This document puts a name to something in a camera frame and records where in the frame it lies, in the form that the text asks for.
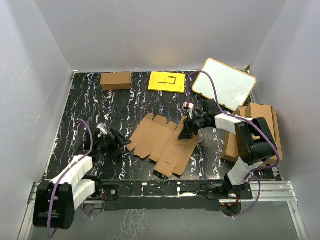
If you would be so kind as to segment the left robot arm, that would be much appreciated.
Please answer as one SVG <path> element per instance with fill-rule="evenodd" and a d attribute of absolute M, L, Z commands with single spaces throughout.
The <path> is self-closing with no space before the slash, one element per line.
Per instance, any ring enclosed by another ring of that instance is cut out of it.
<path fill-rule="evenodd" d="M 67 230 L 71 227 L 76 210 L 90 197 L 103 195 L 102 185 L 85 176 L 94 167 L 97 154 L 114 158 L 124 152 L 131 140 L 103 124 L 95 131 L 87 130 L 82 146 L 68 166 L 50 181 L 41 182 L 36 190 L 32 223 L 35 227 Z"/>

